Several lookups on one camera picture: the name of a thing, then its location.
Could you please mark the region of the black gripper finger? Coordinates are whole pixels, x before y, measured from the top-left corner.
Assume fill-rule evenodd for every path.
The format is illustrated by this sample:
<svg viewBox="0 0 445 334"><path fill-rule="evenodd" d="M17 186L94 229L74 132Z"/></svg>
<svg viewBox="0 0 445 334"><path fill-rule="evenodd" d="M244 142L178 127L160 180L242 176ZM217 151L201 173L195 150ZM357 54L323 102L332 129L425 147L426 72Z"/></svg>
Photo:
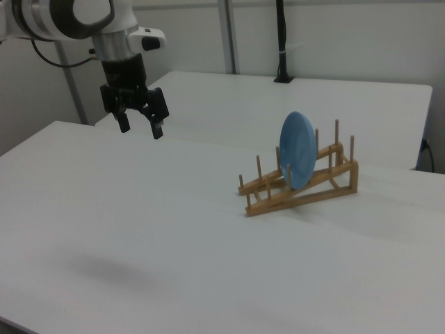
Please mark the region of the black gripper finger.
<svg viewBox="0 0 445 334"><path fill-rule="evenodd" d="M120 131L122 133L126 133L130 130L129 119L127 117L126 111L127 108L119 103L114 104L111 108L111 113L113 114L115 120L118 122Z"/></svg>
<svg viewBox="0 0 445 334"><path fill-rule="evenodd" d="M149 120L154 139L160 139L163 136L164 120L170 115L163 91L160 88L146 90L139 111Z"/></svg>

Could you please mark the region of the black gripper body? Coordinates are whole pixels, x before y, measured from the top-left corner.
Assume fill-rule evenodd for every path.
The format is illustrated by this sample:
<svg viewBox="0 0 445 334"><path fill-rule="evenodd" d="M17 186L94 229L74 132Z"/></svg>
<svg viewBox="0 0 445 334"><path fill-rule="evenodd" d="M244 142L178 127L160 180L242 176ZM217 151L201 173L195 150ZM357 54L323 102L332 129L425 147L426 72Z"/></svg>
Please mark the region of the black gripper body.
<svg viewBox="0 0 445 334"><path fill-rule="evenodd" d="M121 61L102 61L106 83L100 92L107 113L125 109L150 112L147 98L146 71L141 54Z"/></svg>

